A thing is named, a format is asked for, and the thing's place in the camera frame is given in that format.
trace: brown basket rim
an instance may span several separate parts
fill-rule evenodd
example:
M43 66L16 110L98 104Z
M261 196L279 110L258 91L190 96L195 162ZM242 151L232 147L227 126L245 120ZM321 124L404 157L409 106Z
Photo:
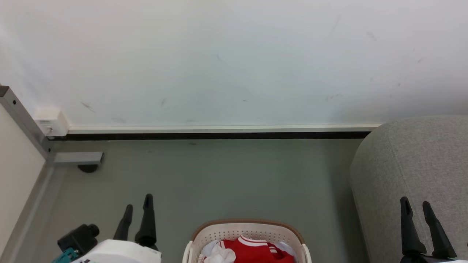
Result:
M284 228L287 228L291 230L296 237L299 239L301 244L305 244L306 242L304 241L304 238L302 238L302 235L292 226L282 223L282 222L277 222L273 220L265 220L265 219L255 219L255 218L235 218L235 219L220 219L220 220L213 220L204 223L201 225L192 235L192 241L195 241L195 238L197 235L205 228L208 226L212 225L219 225L219 224L231 224L231 223L249 223L249 224L265 224L265 225L274 225L274 226L282 226Z

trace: perforated basket side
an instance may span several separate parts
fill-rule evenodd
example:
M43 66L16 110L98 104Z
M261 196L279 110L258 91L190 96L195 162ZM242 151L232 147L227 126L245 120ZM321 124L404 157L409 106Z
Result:
M229 219L208 222L202 225L193 235L190 246L191 260L196 263L203 247L214 240L235 240L241 234L247 238L266 240L270 243L284 242L291 246L298 255L299 263L310 263L302 245L302 236L291 226L275 221L260 219Z

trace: gray upholstery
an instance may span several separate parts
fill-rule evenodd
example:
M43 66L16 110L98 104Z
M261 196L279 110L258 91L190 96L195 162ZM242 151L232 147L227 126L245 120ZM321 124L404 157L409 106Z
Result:
M422 209L425 200L459 258L468 259L468 116L384 124L363 140L350 172L371 263L397 263L402 257L402 196L409 198L428 253L433 246Z

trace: white outlet box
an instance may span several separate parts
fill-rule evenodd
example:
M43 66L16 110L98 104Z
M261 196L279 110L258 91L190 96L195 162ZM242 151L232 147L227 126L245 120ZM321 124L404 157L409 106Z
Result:
M68 122L58 108L40 108L33 119L45 136L65 136L68 133Z

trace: teal connector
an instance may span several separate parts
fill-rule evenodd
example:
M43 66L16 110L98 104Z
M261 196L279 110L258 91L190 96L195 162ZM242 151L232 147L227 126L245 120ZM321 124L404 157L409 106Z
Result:
M73 248L67 248L58 258L54 259L52 263L70 263L78 258L78 254Z

